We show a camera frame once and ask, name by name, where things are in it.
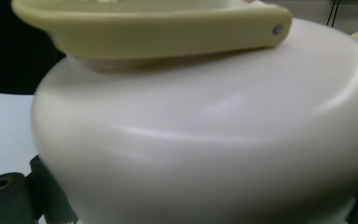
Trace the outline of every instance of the white surface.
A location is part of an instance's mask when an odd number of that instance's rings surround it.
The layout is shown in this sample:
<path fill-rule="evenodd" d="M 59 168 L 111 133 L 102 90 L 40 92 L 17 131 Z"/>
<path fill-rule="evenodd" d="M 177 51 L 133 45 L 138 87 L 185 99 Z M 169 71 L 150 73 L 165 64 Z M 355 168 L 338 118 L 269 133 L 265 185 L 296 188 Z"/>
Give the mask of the white surface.
<path fill-rule="evenodd" d="M 64 60 L 35 97 L 40 155 L 85 223 L 346 216 L 358 187 L 350 36 L 295 21 L 275 49 L 115 65 Z"/>
<path fill-rule="evenodd" d="M 0 175 L 31 172 L 29 160 L 37 153 L 31 135 L 33 96 L 0 94 Z"/>

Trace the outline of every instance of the black cable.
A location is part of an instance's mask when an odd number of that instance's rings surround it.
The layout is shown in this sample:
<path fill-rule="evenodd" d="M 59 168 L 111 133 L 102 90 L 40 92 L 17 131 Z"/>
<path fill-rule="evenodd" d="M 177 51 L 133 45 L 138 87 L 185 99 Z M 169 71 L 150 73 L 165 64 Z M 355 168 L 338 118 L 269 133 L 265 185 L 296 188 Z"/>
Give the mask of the black cable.
<path fill-rule="evenodd" d="M 327 20 L 326 26 L 328 26 L 328 23 L 330 22 L 331 16 L 333 15 L 333 11 L 334 11 L 334 6 L 335 6 L 335 5 L 336 5 L 336 0 L 334 0 L 333 5 L 331 6 L 330 15 L 328 16 L 328 20 Z"/>
<path fill-rule="evenodd" d="M 334 18 L 333 18 L 333 22 L 331 23 L 331 27 L 334 26 L 334 22 L 336 21 L 337 12 L 338 12 L 338 7 L 339 7 L 339 2 L 340 2 L 340 0 L 338 0 L 338 2 L 337 2 L 337 7 L 336 7 L 336 11 L 334 12 Z"/>

